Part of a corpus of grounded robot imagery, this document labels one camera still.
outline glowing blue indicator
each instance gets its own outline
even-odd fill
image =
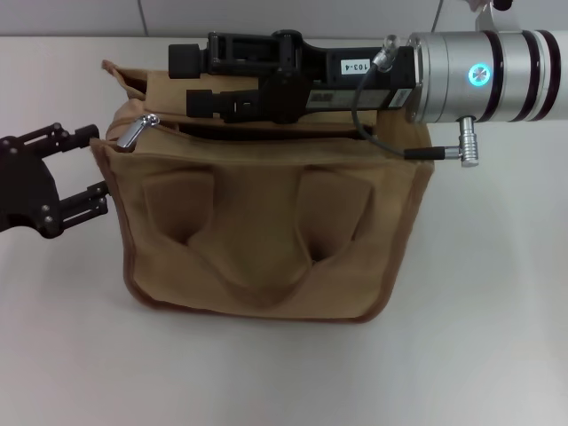
[[[485,86],[491,78],[491,69],[486,64],[476,64],[469,69],[468,77],[474,86]]]

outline metal zipper pull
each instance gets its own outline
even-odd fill
[[[157,115],[142,115],[118,138],[116,144],[122,149],[128,149],[136,143],[136,139],[140,136],[142,130],[154,127],[157,124],[160,124],[160,118]]]

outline bag zipper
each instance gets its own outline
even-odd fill
[[[136,139],[140,136],[142,130],[157,126],[158,124],[160,124],[160,117],[156,114],[142,115],[118,138],[116,144],[121,149],[129,149],[136,144]]]

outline white table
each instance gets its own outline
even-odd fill
[[[165,69],[172,41],[0,38],[0,136],[104,133],[125,95],[100,61]],[[0,424],[567,424],[567,133],[478,126],[481,165],[438,165],[392,298],[361,326],[151,311],[122,282],[112,205],[52,241],[0,234]],[[88,150],[48,164],[62,197],[100,180]]]

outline canvas bag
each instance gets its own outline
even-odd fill
[[[185,90],[246,90],[256,80],[121,69],[130,100],[106,140],[91,141],[116,206],[124,280],[155,308],[362,322],[386,305],[431,162],[393,158],[355,139],[350,113],[296,124],[225,124],[185,116]],[[124,152],[115,141],[141,114],[161,125]],[[361,113],[399,148],[430,146],[403,111]]]

